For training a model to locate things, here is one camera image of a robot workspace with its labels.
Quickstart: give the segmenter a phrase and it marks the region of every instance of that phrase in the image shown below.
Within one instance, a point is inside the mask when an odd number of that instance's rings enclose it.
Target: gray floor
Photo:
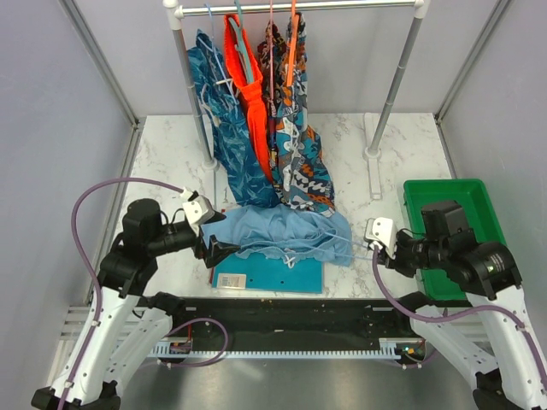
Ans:
[[[475,409],[443,358],[401,371],[369,360],[225,360],[195,369],[139,371],[122,410]]]

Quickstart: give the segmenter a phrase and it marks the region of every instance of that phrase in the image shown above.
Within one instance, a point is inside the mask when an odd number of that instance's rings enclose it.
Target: barcode label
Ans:
[[[216,281],[217,288],[245,289],[247,275],[241,273],[219,273]]]

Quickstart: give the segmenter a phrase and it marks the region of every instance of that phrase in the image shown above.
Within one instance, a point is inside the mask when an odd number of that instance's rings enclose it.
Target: orange shirt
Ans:
[[[254,80],[253,83],[247,84],[244,68],[241,65],[238,51],[235,48],[238,43],[238,38],[233,31],[232,25],[228,21],[229,18],[234,19],[239,25],[239,19],[236,15],[224,16],[224,55],[226,58],[226,68],[233,79],[233,83],[241,91],[241,96],[243,97],[242,104],[247,115],[250,143],[253,145],[256,159],[268,180],[272,182],[272,170],[270,169],[269,149],[266,140],[266,106],[262,100],[262,73],[260,72],[256,58],[249,45],[247,33],[243,29],[242,37],[245,48],[247,49],[247,54],[249,55]]]

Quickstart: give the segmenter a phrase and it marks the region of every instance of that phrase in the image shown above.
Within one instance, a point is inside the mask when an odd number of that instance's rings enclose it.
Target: horizontal rack bar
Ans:
[[[297,3],[298,11],[311,10],[335,10],[335,9],[366,9],[375,7],[403,7],[412,6],[419,7],[422,5],[421,0],[339,0],[329,2],[302,2]],[[269,4],[249,4],[242,5],[241,9],[244,13],[267,13],[270,10]],[[274,12],[291,11],[290,3],[280,3],[273,5]],[[236,6],[213,6],[211,13],[213,15],[229,15],[236,14],[238,8]],[[209,15],[209,10],[206,7],[184,8],[179,6],[176,9],[175,16],[179,19],[184,17],[192,17],[196,15]]]

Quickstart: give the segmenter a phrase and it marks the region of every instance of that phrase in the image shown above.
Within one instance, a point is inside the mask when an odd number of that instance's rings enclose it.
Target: robotic arm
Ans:
[[[214,267],[239,246],[220,243],[214,236],[209,246],[203,241],[201,225],[225,218],[213,210],[209,200],[185,189],[180,195],[185,220],[162,223],[159,204],[152,199],[132,202],[122,219],[120,233],[101,262],[98,274],[103,299],[99,321],[94,320],[97,295],[84,328],[61,375],[51,387],[36,391],[32,406],[56,410],[61,398],[63,410],[120,408],[121,395],[144,358],[172,328],[172,315],[181,308],[179,298],[160,293],[148,300],[150,308],[135,330],[115,350],[127,316],[137,306],[150,278],[157,271],[156,258],[192,248],[206,267]],[[85,336],[95,326],[85,346]],[[77,353],[85,349],[80,363]]]
[[[495,357],[468,341],[448,321],[410,318],[412,329],[468,381],[479,408],[546,409],[546,361],[535,348],[538,339],[527,314],[515,259],[501,243],[478,243],[463,208],[455,201],[429,204],[421,214],[426,227],[422,238],[397,231],[386,218],[370,220],[366,238],[381,248],[380,264],[406,277],[414,277],[416,269],[446,271],[469,302],[479,307],[474,310],[480,310]],[[422,317],[443,316],[427,301],[406,308]]]

